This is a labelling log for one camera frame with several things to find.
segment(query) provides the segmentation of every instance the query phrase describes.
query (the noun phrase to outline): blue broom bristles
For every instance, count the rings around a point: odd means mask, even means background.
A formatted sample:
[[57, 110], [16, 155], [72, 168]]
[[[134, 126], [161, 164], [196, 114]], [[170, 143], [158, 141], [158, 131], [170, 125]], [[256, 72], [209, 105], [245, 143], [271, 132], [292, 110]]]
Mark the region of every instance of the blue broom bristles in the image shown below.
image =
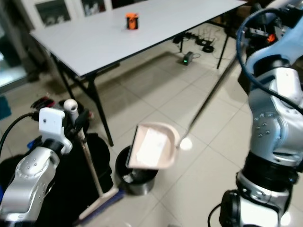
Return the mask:
[[92, 218], [94, 218], [95, 216], [99, 215], [101, 212], [103, 212], [104, 210], [106, 210], [109, 206], [113, 205], [115, 202], [119, 201], [120, 199], [122, 199], [125, 195], [125, 191], [122, 189], [119, 189], [119, 191], [117, 192], [117, 194], [115, 194], [112, 198], [110, 198], [109, 200], [107, 200], [105, 203], [103, 203], [101, 206], [99, 206], [97, 209], [95, 209], [93, 212], [91, 212], [89, 215], [87, 215], [83, 220], [78, 220], [76, 222], [76, 224], [83, 224], [83, 223], [87, 223], [88, 221], [90, 221]]

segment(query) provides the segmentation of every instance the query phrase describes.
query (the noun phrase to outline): dustpan handle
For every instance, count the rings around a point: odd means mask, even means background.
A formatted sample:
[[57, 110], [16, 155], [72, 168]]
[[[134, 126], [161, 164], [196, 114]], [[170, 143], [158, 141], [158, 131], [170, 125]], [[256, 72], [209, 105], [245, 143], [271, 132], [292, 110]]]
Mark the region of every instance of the dustpan handle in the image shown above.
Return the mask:
[[215, 84], [214, 88], [212, 89], [212, 91], [209, 93], [208, 97], [206, 98], [206, 100], [202, 104], [201, 108], [198, 110], [198, 112], [194, 116], [193, 120], [191, 121], [191, 123], [188, 126], [188, 129], [185, 131], [184, 135], [180, 138], [180, 140], [179, 140], [179, 142], [177, 144], [177, 148], [180, 147], [180, 144], [181, 144], [182, 140], [185, 139], [188, 136], [188, 134], [190, 133], [190, 131], [194, 127], [195, 123], [197, 122], [198, 118], [200, 117], [201, 113], [203, 112], [203, 110], [205, 110], [205, 108], [207, 107], [207, 105], [210, 103], [211, 99], [213, 98], [213, 96], [217, 92], [218, 88], [220, 88], [220, 85], [222, 84], [222, 82], [224, 81], [224, 79], [229, 75], [230, 71], [235, 66], [236, 62], [237, 62], [237, 55], [235, 54], [235, 56], [232, 58], [232, 60], [229, 63], [229, 65], [226, 67], [226, 69], [224, 70], [224, 72], [222, 73], [222, 75], [220, 76], [220, 78], [218, 79], [218, 81]]

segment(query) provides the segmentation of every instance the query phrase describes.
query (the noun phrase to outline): cabinet door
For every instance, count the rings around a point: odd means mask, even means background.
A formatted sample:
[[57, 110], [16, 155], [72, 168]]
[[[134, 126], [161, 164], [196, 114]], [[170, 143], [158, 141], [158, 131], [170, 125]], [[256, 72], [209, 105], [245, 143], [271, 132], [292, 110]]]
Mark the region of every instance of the cabinet door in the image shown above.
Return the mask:
[[74, 20], [77, 13], [74, 0], [22, 0], [35, 28]]
[[145, 0], [111, 0], [112, 7], [113, 9], [123, 7], [123, 6], [128, 6], [140, 1], [145, 1]]
[[74, 4], [79, 17], [88, 17], [112, 10], [110, 0], [75, 0]]

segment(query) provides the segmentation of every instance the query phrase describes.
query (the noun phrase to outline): orange object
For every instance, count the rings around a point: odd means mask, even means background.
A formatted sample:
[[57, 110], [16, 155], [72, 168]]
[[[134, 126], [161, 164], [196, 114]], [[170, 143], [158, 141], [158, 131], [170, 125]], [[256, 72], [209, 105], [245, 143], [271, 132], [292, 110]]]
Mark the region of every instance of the orange object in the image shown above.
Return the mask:
[[275, 40], [276, 40], [275, 34], [270, 34], [267, 38], [267, 41], [269, 41], [270, 43], [272, 43]]
[[136, 13], [128, 13], [126, 15], [127, 29], [135, 30], [139, 28], [138, 25], [138, 14]]

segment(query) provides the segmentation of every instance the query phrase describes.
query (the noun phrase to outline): blue object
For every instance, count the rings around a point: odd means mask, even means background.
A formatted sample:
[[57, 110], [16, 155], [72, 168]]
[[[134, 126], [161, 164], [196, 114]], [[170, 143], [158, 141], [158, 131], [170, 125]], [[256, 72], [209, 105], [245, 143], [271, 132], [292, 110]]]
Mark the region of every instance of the blue object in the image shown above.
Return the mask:
[[33, 147], [34, 143], [35, 143], [35, 140], [30, 141], [30, 142], [27, 144], [27, 148], [28, 148], [28, 149], [31, 149], [31, 148]]
[[118, 202], [120, 199], [122, 199], [125, 195], [125, 191], [122, 189], [119, 189], [119, 191], [117, 192], [116, 195], [114, 195], [112, 198], [110, 198], [109, 200], [107, 200], [105, 203], [103, 203], [101, 206], [99, 206], [97, 209], [95, 209], [92, 213], [90, 213], [87, 217], [85, 217], [83, 220], [78, 220], [78, 222], [76, 222], [77, 224], [84, 224], [87, 223], [88, 221], [90, 221], [93, 217], [97, 216], [98, 214], [100, 214], [101, 212], [103, 212], [104, 210], [106, 210], [106, 208], [108, 208], [109, 206], [113, 205], [115, 202]]
[[0, 96], [0, 120], [9, 117], [10, 115], [11, 110], [6, 97]]
[[2, 187], [0, 185], [0, 202], [2, 201], [3, 195], [4, 195], [4, 193], [3, 193]]

